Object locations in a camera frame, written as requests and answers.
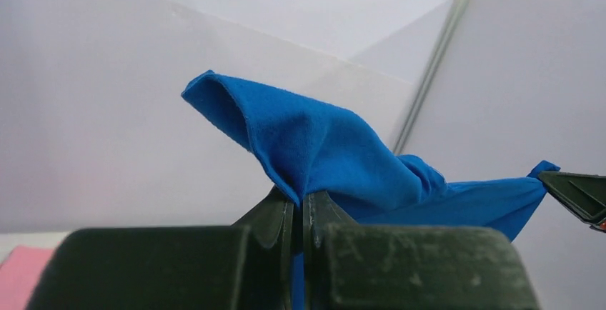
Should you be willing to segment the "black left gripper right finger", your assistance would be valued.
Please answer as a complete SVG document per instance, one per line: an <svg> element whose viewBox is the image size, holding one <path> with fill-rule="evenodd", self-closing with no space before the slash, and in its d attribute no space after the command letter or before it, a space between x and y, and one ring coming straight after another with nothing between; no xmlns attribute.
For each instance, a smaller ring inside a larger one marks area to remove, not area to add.
<svg viewBox="0 0 606 310"><path fill-rule="evenodd" d="M519 254L481 227L357 223L329 195L302 204L307 309L538 309Z"/></svg>

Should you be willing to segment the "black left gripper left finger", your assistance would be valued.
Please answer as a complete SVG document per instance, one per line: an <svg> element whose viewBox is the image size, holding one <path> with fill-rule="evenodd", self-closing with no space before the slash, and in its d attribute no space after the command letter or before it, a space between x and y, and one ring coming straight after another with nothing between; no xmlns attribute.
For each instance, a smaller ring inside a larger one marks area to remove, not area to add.
<svg viewBox="0 0 606 310"><path fill-rule="evenodd" d="M294 204L229 226L88 228L53 253L28 309L290 309Z"/></svg>

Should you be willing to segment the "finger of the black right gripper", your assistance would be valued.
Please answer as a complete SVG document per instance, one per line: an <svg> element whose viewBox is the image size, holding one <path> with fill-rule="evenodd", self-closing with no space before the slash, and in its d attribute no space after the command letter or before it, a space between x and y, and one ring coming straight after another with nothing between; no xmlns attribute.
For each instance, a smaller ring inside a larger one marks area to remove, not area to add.
<svg viewBox="0 0 606 310"><path fill-rule="evenodd" d="M581 222L605 232L605 176L543 171L538 179Z"/></svg>

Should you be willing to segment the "blue printed t shirt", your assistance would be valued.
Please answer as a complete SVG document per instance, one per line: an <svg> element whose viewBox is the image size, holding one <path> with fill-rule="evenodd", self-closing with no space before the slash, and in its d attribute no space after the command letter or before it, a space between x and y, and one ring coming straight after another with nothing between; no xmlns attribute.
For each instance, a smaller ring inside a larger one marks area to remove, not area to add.
<svg viewBox="0 0 606 310"><path fill-rule="evenodd" d="M252 153L294 204L290 309L305 306L302 204L325 192L362 225L481 227L511 243L546 194L528 176L449 183L421 158L393 154L353 112L273 86L207 71L182 98Z"/></svg>

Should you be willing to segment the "pink folded t shirt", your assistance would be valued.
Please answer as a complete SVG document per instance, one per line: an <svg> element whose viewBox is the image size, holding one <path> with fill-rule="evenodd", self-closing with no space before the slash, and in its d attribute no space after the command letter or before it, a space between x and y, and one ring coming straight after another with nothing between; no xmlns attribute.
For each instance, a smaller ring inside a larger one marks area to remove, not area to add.
<svg viewBox="0 0 606 310"><path fill-rule="evenodd" d="M1 310L25 309L54 249L17 246L1 263Z"/></svg>

